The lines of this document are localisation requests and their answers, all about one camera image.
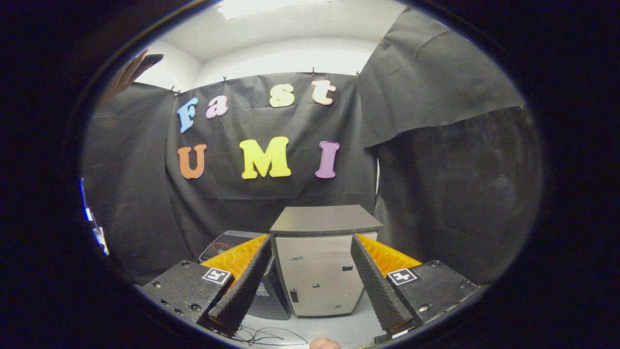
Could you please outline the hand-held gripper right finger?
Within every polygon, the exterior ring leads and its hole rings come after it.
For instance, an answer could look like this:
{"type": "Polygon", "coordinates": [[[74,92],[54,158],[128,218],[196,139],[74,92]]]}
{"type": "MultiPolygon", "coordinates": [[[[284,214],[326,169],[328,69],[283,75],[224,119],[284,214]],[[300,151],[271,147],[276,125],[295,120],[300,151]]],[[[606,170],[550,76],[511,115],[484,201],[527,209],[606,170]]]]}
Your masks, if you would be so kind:
{"type": "Polygon", "coordinates": [[[352,237],[350,254],[388,338],[441,318],[479,290],[443,261],[421,263],[361,234],[352,237]]]}

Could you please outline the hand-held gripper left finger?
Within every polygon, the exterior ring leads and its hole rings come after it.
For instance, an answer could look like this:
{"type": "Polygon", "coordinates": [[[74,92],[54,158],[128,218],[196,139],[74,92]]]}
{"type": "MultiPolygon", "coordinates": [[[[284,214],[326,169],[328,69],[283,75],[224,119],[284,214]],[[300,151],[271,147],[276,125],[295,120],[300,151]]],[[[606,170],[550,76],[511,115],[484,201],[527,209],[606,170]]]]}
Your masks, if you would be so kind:
{"type": "Polygon", "coordinates": [[[183,260],[138,291],[168,313],[220,334],[235,335],[272,257],[260,235],[204,262],[183,260]]]}

